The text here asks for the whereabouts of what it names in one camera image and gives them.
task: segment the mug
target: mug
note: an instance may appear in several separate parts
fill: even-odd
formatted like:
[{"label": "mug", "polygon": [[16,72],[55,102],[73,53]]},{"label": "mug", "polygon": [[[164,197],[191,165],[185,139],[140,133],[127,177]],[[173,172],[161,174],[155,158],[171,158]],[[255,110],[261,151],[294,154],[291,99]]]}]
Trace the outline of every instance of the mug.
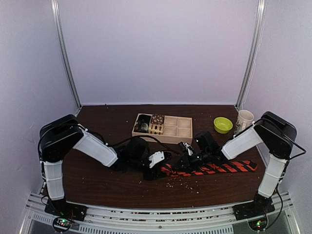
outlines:
[{"label": "mug", "polygon": [[247,127],[251,125],[253,120],[254,115],[250,111],[240,110],[238,112],[234,134],[237,135],[240,132],[244,131]]}]

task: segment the wooden tabletop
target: wooden tabletop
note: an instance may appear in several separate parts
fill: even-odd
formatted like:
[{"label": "wooden tabletop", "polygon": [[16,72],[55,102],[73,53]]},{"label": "wooden tabletop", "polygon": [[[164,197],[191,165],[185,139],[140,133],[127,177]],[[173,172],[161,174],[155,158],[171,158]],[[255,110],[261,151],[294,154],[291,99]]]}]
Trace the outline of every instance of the wooden tabletop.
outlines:
[{"label": "wooden tabletop", "polygon": [[[193,135],[210,131],[219,145],[227,142],[233,135],[233,130],[225,135],[218,134],[214,130],[213,120],[216,117],[226,117],[235,123],[237,117],[233,106],[137,105],[84,106],[78,120],[83,126],[101,133],[107,142],[114,144],[131,136],[138,113],[192,117]],[[163,149],[157,143],[149,144],[151,152]],[[198,151],[195,142],[192,146]],[[252,200],[261,183],[265,166],[256,148],[236,159],[254,161],[258,164],[257,171],[145,181],[140,172],[113,172],[95,159],[72,150],[63,163],[65,194],[72,202],[146,209],[203,207]]]}]

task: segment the wooden box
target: wooden box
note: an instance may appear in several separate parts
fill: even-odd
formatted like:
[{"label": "wooden box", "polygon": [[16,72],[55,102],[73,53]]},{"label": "wooden box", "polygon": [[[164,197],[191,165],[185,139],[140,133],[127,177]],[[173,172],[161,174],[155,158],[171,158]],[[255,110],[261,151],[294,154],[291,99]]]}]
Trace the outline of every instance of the wooden box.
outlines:
[{"label": "wooden box", "polygon": [[[137,123],[140,115],[152,116],[150,114],[138,114],[134,126]],[[134,127],[132,129],[132,136],[146,135],[157,138],[162,143],[178,144],[180,142],[192,143],[193,140],[193,125],[192,118],[187,117],[176,117],[176,116],[165,116],[163,123],[162,135],[150,134],[150,133],[139,133],[135,132]],[[151,138],[143,137],[146,141],[155,142]]]}]

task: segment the yellow-green bowl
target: yellow-green bowl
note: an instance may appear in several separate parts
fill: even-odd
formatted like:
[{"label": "yellow-green bowl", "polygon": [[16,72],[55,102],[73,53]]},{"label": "yellow-green bowl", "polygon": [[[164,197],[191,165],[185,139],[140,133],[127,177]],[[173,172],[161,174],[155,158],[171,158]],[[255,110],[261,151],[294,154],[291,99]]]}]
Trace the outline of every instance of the yellow-green bowl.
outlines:
[{"label": "yellow-green bowl", "polygon": [[214,129],[221,134],[228,133],[233,128],[232,122],[225,117],[218,117],[214,119]]}]

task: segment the white wall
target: white wall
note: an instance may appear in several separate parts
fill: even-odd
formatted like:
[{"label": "white wall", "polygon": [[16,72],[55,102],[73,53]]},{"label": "white wall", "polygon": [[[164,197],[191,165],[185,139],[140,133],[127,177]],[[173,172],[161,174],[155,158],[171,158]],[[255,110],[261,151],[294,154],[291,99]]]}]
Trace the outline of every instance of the white wall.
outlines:
[{"label": "white wall", "polygon": [[75,113],[49,0],[0,1],[0,233],[17,232],[38,192],[44,124]]},{"label": "white wall", "polygon": [[296,142],[308,153],[290,163],[281,188],[290,192],[306,234],[312,227],[311,9],[310,0],[268,1],[256,67],[243,104],[256,118],[270,110],[297,128]]},{"label": "white wall", "polygon": [[62,0],[82,104],[235,104],[257,0]]}]

